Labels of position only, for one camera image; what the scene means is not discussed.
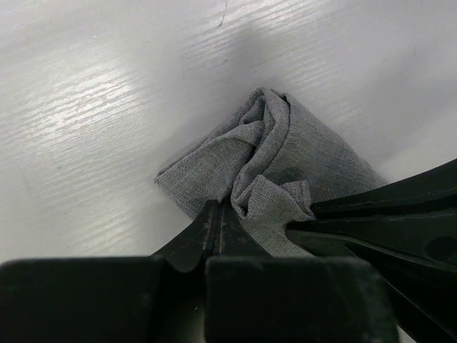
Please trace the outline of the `grey cloth napkin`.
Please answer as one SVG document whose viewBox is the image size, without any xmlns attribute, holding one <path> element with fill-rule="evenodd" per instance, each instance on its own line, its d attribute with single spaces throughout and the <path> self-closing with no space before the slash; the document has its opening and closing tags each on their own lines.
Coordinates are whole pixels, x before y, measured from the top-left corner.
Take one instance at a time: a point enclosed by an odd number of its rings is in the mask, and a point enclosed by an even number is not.
<svg viewBox="0 0 457 343">
<path fill-rule="evenodd" d="M 305 106 L 267 88 L 255 90 L 155 182 L 191 218 L 209 200 L 229 200 L 242 227 L 275 257 L 306 256 L 287 240 L 285 226 L 314 220 L 312 204 L 386 184 Z"/>
</svg>

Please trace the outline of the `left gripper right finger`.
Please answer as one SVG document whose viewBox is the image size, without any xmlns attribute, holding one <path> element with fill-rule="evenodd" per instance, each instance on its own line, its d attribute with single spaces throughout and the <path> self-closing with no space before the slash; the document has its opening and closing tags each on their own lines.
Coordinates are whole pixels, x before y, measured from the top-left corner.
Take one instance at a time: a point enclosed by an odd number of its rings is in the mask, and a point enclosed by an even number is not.
<svg viewBox="0 0 457 343">
<path fill-rule="evenodd" d="M 397 342 L 378 272 L 357 258 L 273 258 L 211 205 L 207 342 Z"/>
</svg>

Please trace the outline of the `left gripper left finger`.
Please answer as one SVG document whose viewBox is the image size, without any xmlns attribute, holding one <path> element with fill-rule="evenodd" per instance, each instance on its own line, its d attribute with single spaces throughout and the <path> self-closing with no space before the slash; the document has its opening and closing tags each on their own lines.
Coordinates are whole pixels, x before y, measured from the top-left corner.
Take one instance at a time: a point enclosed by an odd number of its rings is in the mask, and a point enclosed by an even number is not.
<svg viewBox="0 0 457 343">
<path fill-rule="evenodd" d="M 17 259 L 1 265 L 2 342 L 147 342 L 161 279 L 212 253 L 219 205 L 208 202 L 150 257 Z"/>
</svg>

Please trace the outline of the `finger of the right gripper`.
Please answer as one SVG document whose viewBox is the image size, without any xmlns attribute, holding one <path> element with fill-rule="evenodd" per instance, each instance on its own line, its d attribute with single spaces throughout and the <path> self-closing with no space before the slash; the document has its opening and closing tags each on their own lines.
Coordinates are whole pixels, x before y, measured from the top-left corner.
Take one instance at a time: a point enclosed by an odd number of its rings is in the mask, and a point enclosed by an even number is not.
<svg viewBox="0 0 457 343">
<path fill-rule="evenodd" d="M 286 236 L 316 256 L 357 257 L 384 280 L 399 326 L 416 342 L 456 341 L 456 215 L 291 222 Z"/>
<path fill-rule="evenodd" d="M 361 194 L 311 206 L 317 220 L 310 227 L 363 220 L 410 219 L 437 229 L 456 228 L 456 160 Z"/>
</svg>

